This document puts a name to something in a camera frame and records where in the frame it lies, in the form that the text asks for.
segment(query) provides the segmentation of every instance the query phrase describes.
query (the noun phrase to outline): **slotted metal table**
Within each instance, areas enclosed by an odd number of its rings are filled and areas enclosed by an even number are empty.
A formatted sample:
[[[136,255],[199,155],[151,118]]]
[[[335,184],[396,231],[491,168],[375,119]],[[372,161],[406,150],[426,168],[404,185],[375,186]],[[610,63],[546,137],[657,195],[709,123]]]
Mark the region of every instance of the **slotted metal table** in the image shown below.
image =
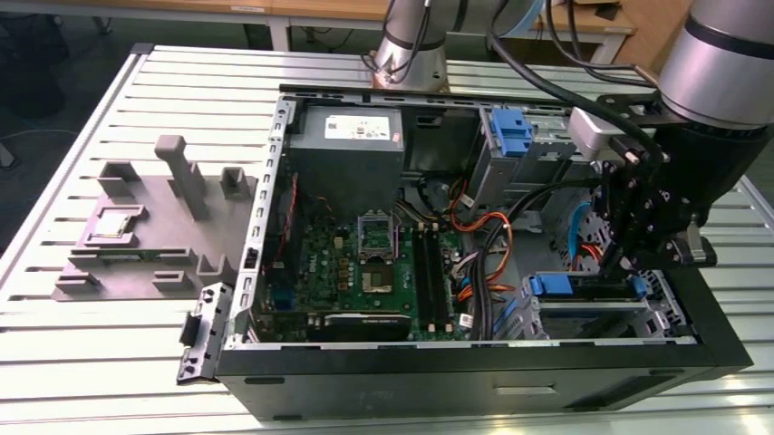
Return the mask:
[[[539,67],[588,97],[633,92],[583,71]],[[448,63],[452,92],[543,97],[502,64]],[[767,435],[774,428],[774,215],[747,179],[718,201],[703,233],[719,265],[703,270],[754,367],[602,414],[455,419],[256,421],[222,385],[177,387],[177,343],[191,300],[57,303],[48,297],[101,188],[105,160],[165,174],[160,134],[185,136],[205,174],[240,165],[259,177],[282,83],[370,85],[350,55],[156,46],[132,53],[0,259],[0,432]]]

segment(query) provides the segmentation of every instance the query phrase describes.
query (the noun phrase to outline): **red wire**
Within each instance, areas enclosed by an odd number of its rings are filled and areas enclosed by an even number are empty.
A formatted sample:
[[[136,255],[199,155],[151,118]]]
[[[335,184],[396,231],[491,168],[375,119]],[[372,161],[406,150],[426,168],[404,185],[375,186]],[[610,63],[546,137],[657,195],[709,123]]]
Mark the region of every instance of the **red wire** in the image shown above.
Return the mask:
[[[299,174],[292,174],[292,201],[290,202],[288,215],[286,217],[286,225],[282,228],[282,239],[279,240],[278,254],[275,255],[275,260],[272,261],[272,264],[276,263],[284,251],[286,241],[288,240],[288,232],[291,231],[292,215],[295,211],[295,203],[298,196],[299,196]]]
[[[588,252],[588,254],[591,255],[591,258],[594,258],[594,261],[599,262],[601,261],[601,255],[599,252],[588,245],[580,245],[580,248]]]

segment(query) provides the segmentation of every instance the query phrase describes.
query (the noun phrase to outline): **wooden desk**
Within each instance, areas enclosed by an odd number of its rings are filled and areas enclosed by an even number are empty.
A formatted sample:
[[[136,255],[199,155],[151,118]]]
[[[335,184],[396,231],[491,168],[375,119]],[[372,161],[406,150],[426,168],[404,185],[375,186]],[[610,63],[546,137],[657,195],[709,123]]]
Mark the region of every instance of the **wooden desk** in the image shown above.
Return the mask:
[[[0,0],[0,11],[93,17],[141,18],[235,24],[266,24],[275,50],[291,49],[292,26],[379,30],[390,0]],[[554,21],[563,41],[570,41],[563,5],[554,7]],[[609,21],[594,10],[576,8],[579,39],[599,44],[591,59],[611,63],[626,36],[637,31],[619,12]],[[535,39],[547,32],[534,29],[520,38]]]
[[[275,0],[47,0],[37,3],[93,5],[107,8],[161,9],[168,11],[222,12],[227,14],[271,14]]]

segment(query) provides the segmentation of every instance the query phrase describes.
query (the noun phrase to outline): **metal bracket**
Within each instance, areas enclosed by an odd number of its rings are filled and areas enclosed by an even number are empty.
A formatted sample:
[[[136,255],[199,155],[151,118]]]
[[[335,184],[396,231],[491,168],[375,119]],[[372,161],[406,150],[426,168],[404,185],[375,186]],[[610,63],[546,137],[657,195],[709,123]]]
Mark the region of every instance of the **metal bracket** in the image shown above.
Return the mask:
[[[180,360],[177,385],[219,383],[215,368],[226,339],[232,297],[234,288],[223,283],[201,289],[196,310],[188,312],[180,333],[180,343],[187,349]]]

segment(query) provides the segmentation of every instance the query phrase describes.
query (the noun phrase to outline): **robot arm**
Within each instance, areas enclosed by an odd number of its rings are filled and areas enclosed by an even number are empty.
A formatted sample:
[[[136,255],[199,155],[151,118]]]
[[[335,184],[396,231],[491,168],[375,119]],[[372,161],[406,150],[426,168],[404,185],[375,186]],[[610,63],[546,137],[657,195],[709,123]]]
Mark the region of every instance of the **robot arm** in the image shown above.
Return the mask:
[[[602,166],[594,209],[611,226],[602,273],[714,266],[699,236],[713,203],[729,192],[774,135],[774,10],[767,0],[697,0],[653,95],[605,95],[650,129],[665,154],[655,172],[639,144],[578,109],[571,134]]]
[[[522,21],[532,5],[507,2],[494,35]],[[498,0],[392,0],[371,65],[375,85],[440,91],[446,33],[480,31],[500,6]],[[578,149],[590,160],[605,160],[592,204],[611,230],[601,262],[605,277],[717,263],[699,227],[774,135],[773,81],[770,0],[697,0],[658,91],[598,100],[650,133],[662,156],[647,152],[653,141],[643,147],[609,122],[574,109],[570,133]],[[613,151],[611,159],[601,149]]]
[[[542,0],[510,2],[495,23],[498,34],[522,21],[535,4]],[[496,5],[498,0],[392,0],[380,47],[367,60],[374,85],[391,90],[440,91],[446,87],[446,34],[484,34]]]

